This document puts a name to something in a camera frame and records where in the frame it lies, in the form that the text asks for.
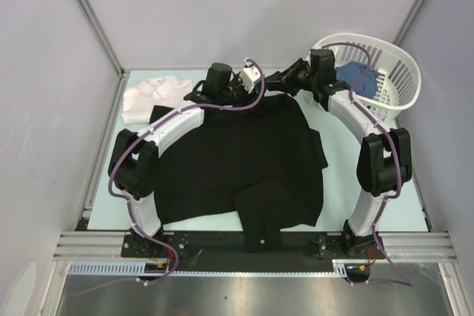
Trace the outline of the black long sleeve shirt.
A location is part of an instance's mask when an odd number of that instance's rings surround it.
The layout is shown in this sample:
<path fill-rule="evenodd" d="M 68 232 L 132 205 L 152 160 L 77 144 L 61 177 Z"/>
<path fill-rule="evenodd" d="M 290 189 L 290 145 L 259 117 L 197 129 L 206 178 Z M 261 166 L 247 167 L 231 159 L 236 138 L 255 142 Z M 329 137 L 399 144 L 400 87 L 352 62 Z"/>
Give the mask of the black long sleeve shirt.
<path fill-rule="evenodd" d="M 175 223 L 236 212 L 248 252 L 278 249 L 282 229 L 316 225 L 326 167 L 319 133 L 288 95 L 243 112 L 211 110 L 161 155 L 157 215 Z"/>

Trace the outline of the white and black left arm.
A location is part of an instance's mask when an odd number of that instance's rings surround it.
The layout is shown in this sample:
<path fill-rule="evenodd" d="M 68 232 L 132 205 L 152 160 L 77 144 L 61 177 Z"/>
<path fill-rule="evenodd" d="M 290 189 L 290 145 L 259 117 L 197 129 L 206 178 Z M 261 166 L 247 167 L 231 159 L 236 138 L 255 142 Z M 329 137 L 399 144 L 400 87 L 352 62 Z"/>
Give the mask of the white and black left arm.
<path fill-rule="evenodd" d="M 181 102 L 137 132 L 122 130 L 116 137 L 109 165 L 107 190 L 124 201 L 130 227 L 137 233 L 138 248 L 147 256 L 158 255 L 164 239 L 162 222 L 153 197 L 160 157 L 184 135 L 200 127 L 208 110 L 245 112 L 256 107 L 266 90 L 266 75 L 252 59 L 234 73 L 215 63 Z"/>

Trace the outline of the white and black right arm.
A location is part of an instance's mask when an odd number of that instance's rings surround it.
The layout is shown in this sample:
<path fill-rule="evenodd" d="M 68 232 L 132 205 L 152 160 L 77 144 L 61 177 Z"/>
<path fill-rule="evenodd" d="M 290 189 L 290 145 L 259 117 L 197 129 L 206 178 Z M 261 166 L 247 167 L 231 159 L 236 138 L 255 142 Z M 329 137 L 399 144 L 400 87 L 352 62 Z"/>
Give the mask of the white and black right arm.
<path fill-rule="evenodd" d="M 309 59 L 300 58 L 285 71 L 266 77 L 265 87 L 290 95 L 310 92 L 359 142 L 356 175 L 361 193 L 336 248 L 348 258 L 370 258 L 382 250 L 378 225 L 385 208 L 412 177 L 410 134 L 378 120 L 356 98 L 354 88 L 336 78 L 335 64 L 330 48 L 312 49 Z"/>

